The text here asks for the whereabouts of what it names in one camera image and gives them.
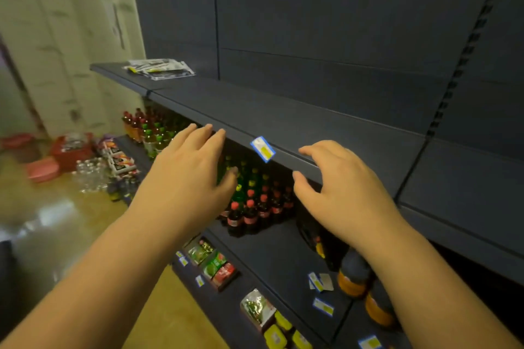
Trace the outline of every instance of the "yellow lid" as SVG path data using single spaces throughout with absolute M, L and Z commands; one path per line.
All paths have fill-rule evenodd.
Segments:
M 298 347 L 298 349 L 313 349 L 313 345 L 311 345 L 307 339 L 304 338 L 304 336 L 297 331 L 293 334 L 293 342 Z
M 273 324 L 267 329 L 264 333 L 264 338 L 266 339 L 266 345 L 269 349 L 284 349 L 288 344 L 288 340 L 285 339 L 284 334 L 276 324 Z
M 277 321 L 277 325 L 284 331 L 289 331 L 293 328 L 293 325 L 288 321 L 288 319 L 282 316 L 282 313 L 279 311 L 275 313 L 275 320 Z

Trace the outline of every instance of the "green package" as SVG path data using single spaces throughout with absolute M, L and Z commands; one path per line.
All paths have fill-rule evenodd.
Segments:
M 204 268 L 204 274 L 209 279 L 213 279 L 213 276 L 215 276 L 216 272 L 218 272 L 222 265 L 224 265 L 226 262 L 227 259 L 224 254 L 216 254 L 216 256 Z
M 200 245 L 196 245 L 192 249 L 190 249 L 187 254 L 189 255 L 189 258 L 191 258 L 197 265 L 200 265 L 200 263 L 207 258 L 207 256 L 212 253 L 213 250 L 209 250 L 207 248 L 204 248 Z

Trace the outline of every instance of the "finger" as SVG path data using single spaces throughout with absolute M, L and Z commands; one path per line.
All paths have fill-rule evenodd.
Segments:
M 167 152 L 167 153 L 174 153 L 174 152 L 176 152 L 178 149 L 180 149 L 182 144 L 187 140 L 187 137 L 189 137 L 189 135 L 193 131 L 195 131 L 196 129 L 197 129 L 197 125 L 194 124 L 194 123 L 191 123 L 189 126 L 184 128 L 182 131 L 180 131 L 178 134 L 176 134 L 174 136 L 174 138 L 171 140 L 171 142 L 166 147 L 166 149 L 164 149 L 162 151 L 162 153 L 164 153 L 164 152 Z
M 226 201 L 229 201 L 231 197 L 233 196 L 233 193 L 235 193 L 237 180 L 236 176 L 239 173 L 238 167 L 232 167 L 228 171 L 226 171 L 226 174 L 222 177 L 222 180 L 220 181 L 220 184 L 218 187 L 216 187 L 219 199 L 224 199 Z
M 193 131 L 184 142 L 184 148 L 190 151 L 198 151 L 206 143 L 212 131 L 212 124 L 206 124 L 204 127 Z
M 334 157 L 337 157 L 335 154 L 319 145 L 307 145 L 303 146 L 298 150 L 301 154 L 306 156 L 311 156 L 315 163 L 317 163 L 320 171 L 325 169 L 328 166 L 329 160 L 332 160 Z
M 206 141 L 204 146 L 200 148 L 199 152 L 204 153 L 206 155 L 206 159 L 209 159 L 210 162 L 217 164 L 219 162 L 225 140 L 226 130 L 221 128 Z
M 313 146 L 321 146 L 327 150 L 329 150 L 332 154 L 337 155 L 338 157 L 342 157 L 344 159 L 352 159 L 356 156 L 352 151 L 350 151 L 347 148 L 344 148 L 341 144 L 339 144 L 336 141 L 331 140 L 325 140 L 325 141 L 318 141 Z
M 311 185 L 309 185 L 306 177 L 298 172 L 293 171 L 294 192 L 298 199 L 304 204 L 312 216 L 320 209 L 321 194 L 316 192 Z

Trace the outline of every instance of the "shiny tiled floor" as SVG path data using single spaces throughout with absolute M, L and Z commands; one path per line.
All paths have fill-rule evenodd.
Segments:
M 11 239 L 30 310 L 126 207 L 104 193 L 81 194 L 70 174 L 31 183 L 22 165 L 0 155 L 0 240 Z M 154 288 L 124 348 L 226 348 L 169 267 Z

